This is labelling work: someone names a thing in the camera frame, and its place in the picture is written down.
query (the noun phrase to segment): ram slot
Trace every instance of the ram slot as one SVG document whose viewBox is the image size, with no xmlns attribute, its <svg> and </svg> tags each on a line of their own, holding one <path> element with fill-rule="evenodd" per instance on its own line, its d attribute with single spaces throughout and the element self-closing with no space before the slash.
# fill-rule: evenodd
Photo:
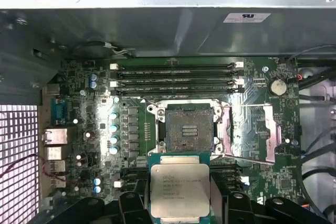
<svg viewBox="0 0 336 224">
<path fill-rule="evenodd" d="M 147 70 L 147 71 L 155 71 L 155 70 L 172 70 L 172 69 L 192 69 L 192 70 L 230 70 L 235 68 L 235 63 L 230 64 L 218 64 L 218 65 L 156 65 L 156 66 L 120 66 L 121 70 Z"/>
<path fill-rule="evenodd" d="M 184 89 L 184 90 L 141 90 L 141 91 L 116 91 L 117 95 L 124 95 L 126 97 L 138 97 L 138 96 L 143 96 L 143 97 L 161 97 L 163 95 L 197 95 L 197 94 L 202 94 L 202 95 L 223 95 L 223 94 L 231 94 L 231 93 L 243 93 L 242 88 L 238 89 L 197 89 L 197 90 L 189 90 L 189 89 Z"/>
<path fill-rule="evenodd" d="M 116 79 L 126 80 L 155 80 L 155 79 L 218 79 L 223 77 L 238 76 L 236 71 L 223 73 L 158 73 L 158 74 L 128 74 L 118 73 Z"/>
</svg>

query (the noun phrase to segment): ventilation grille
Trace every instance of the ventilation grille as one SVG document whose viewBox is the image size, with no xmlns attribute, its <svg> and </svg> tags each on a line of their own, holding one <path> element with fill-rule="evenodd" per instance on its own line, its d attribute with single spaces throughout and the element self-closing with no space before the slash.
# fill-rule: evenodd
<svg viewBox="0 0 336 224">
<path fill-rule="evenodd" d="M 37 106 L 0 105 L 0 174 L 38 153 Z M 30 157 L 0 178 L 2 224 L 27 223 L 38 213 L 38 159 Z"/>
</svg>

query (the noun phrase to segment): blue capacitor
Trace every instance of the blue capacitor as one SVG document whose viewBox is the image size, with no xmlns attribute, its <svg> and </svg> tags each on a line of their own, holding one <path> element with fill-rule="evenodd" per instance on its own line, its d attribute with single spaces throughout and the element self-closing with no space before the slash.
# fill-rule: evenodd
<svg viewBox="0 0 336 224">
<path fill-rule="evenodd" d="M 116 153 L 118 153 L 118 148 L 116 146 L 115 147 L 111 147 L 111 148 L 109 148 L 109 152 L 112 155 L 115 155 Z"/>
<path fill-rule="evenodd" d="M 111 125 L 110 129 L 111 129 L 111 132 L 116 132 L 118 130 L 118 126 L 113 124 L 113 125 Z"/>
<path fill-rule="evenodd" d="M 114 120 L 114 119 L 117 119 L 118 118 L 118 114 L 113 112 L 111 113 L 111 119 Z"/>
<path fill-rule="evenodd" d="M 100 186 L 95 186 L 94 189 L 93 189 L 93 191 L 94 191 L 95 194 L 100 193 L 101 192 Z"/>
<path fill-rule="evenodd" d="M 90 80 L 96 81 L 98 79 L 98 76 L 95 73 L 90 74 Z"/>
<path fill-rule="evenodd" d="M 90 82 L 90 88 L 95 89 L 97 87 L 97 83 L 95 81 Z"/>
<path fill-rule="evenodd" d="M 101 183 L 100 178 L 95 178 L 95 179 L 93 180 L 93 184 L 94 184 L 95 186 L 99 186 L 100 183 Z"/>
</svg>

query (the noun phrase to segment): white label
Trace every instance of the white label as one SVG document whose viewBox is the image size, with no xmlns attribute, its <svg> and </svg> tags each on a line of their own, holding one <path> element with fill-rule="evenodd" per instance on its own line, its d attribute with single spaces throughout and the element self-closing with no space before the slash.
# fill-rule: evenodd
<svg viewBox="0 0 336 224">
<path fill-rule="evenodd" d="M 229 13 L 223 23 L 260 23 L 271 13 Z"/>
</svg>

